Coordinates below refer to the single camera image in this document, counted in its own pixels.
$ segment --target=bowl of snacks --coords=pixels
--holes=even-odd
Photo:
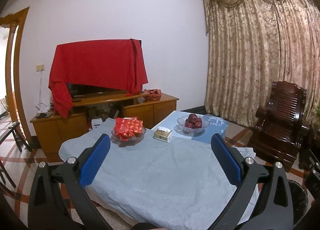
[[[185,133],[194,135],[202,133],[210,124],[209,120],[198,117],[196,114],[185,115],[177,122]]]
[[[111,134],[114,138],[122,142],[133,142],[140,140],[146,133],[143,121],[137,117],[116,118],[116,125]]]

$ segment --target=glass bowl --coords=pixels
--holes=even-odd
[[[202,128],[192,129],[192,128],[185,127],[184,124],[185,124],[186,119],[188,117],[189,117],[188,115],[185,115],[177,120],[178,124],[181,126],[181,128],[183,129],[183,131],[185,133],[199,134],[199,133],[202,133],[202,131],[204,131],[206,129],[206,127],[208,127],[210,125],[209,120],[203,119],[202,117],[198,116],[198,118],[200,117],[202,120]]]
[[[111,134],[112,134],[112,136],[114,138],[116,138],[119,141],[122,141],[122,142],[134,142],[134,141],[140,140],[144,136],[146,131],[147,130],[144,127],[142,127],[142,133],[139,133],[135,137],[131,137],[131,138],[128,138],[128,139],[121,139],[119,136],[116,135],[116,132],[114,130],[112,130]]]

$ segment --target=door frame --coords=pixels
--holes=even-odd
[[[14,102],[13,102],[13,93],[12,90],[10,91],[9,88],[12,88],[11,83],[11,53],[12,53],[12,44],[14,33],[16,27],[18,27],[17,36],[16,36],[16,43],[14,47],[14,55],[13,55],[13,83],[14,83],[14,93],[15,93],[15,100],[17,103],[17,110],[21,122],[21,126],[23,132],[26,136],[26,139],[29,144],[32,144],[31,133],[28,127],[28,123],[26,120],[26,116],[23,110],[22,105],[22,98],[21,98],[21,91],[20,91],[20,72],[19,72],[19,63],[20,63],[20,47],[21,47],[21,40],[22,40],[22,33],[24,24],[26,22],[26,18],[28,15],[29,7],[15,13],[9,14],[6,17],[0,17],[0,26],[5,28],[10,28],[8,44],[7,44],[7,52],[6,52],[6,65],[5,65],[5,85],[7,91],[7,105],[9,108],[10,116],[12,122],[18,122],[17,113],[15,110]]]

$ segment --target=curtain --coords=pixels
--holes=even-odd
[[[307,89],[304,119],[320,100],[320,13],[312,0],[204,0],[209,34],[207,112],[254,126],[272,81]]]

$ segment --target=blue gripper pad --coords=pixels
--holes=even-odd
[[[229,147],[218,133],[211,138],[211,149],[229,182],[239,187],[244,174],[242,155],[236,148]]]
[[[79,184],[82,188],[85,188],[85,186],[90,185],[93,182],[94,177],[97,175],[101,164],[110,150],[110,145],[110,138],[106,134],[103,134],[95,143],[95,149],[80,170]]]

